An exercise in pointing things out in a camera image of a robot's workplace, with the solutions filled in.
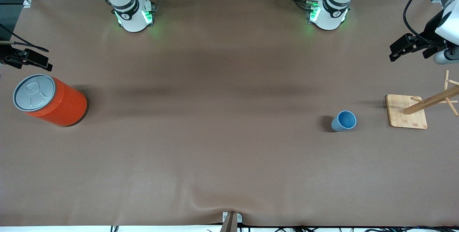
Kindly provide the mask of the orange can with grey lid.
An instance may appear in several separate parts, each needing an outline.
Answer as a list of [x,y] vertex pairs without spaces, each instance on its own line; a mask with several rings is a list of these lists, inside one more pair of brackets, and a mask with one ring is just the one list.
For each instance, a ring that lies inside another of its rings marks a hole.
[[23,79],[13,91],[13,104],[29,116],[60,127],[78,123],[88,108],[83,93],[44,74]]

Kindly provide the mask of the brown post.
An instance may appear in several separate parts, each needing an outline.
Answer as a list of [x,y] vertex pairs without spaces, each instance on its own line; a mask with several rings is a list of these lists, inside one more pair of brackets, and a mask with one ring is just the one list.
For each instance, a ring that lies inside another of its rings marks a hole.
[[222,220],[220,232],[238,232],[239,214],[237,212],[223,212]]

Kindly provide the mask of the wooden cup rack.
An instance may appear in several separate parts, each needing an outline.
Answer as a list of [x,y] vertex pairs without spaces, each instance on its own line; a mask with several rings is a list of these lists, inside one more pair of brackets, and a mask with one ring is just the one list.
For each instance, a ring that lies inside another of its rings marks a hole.
[[449,78],[449,70],[445,71],[443,90],[429,98],[388,94],[385,102],[389,126],[425,130],[428,128],[425,109],[437,104],[448,105],[454,116],[459,117],[459,111],[454,106],[459,101],[451,100],[456,96],[459,96],[459,81]]

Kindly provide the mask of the grey metal bracket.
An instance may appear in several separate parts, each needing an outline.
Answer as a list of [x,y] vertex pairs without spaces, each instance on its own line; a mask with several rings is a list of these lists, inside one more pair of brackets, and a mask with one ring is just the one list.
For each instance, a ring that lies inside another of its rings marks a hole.
[[242,218],[242,215],[240,213],[237,213],[237,212],[223,212],[222,213],[222,221],[221,221],[221,223],[224,223],[228,217],[232,218],[232,220],[233,221],[235,220],[237,223],[242,223],[243,222],[243,218]]

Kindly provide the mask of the blue plastic cup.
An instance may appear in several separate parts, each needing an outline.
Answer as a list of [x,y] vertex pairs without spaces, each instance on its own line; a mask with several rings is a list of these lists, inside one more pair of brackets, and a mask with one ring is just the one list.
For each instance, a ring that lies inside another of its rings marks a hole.
[[351,111],[343,110],[335,116],[331,122],[333,131],[347,131],[353,129],[357,124],[357,118]]

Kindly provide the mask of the brown table mat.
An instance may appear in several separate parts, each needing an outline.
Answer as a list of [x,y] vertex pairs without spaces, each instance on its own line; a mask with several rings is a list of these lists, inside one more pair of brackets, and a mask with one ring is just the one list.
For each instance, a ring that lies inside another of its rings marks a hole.
[[[129,33],[104,0],[33,0],[15,33],[49,50],[49,75],[82,92],[57,127],[15,108],[44,70],[0,67],[0,227],[459,226],[459,118],[392,128],[385,96],[430,97],[445,70],[390,62],[408,0],[353,0],[334,31],[290,0],[162,0]],[[333,131],[343,110],[357,124]]]

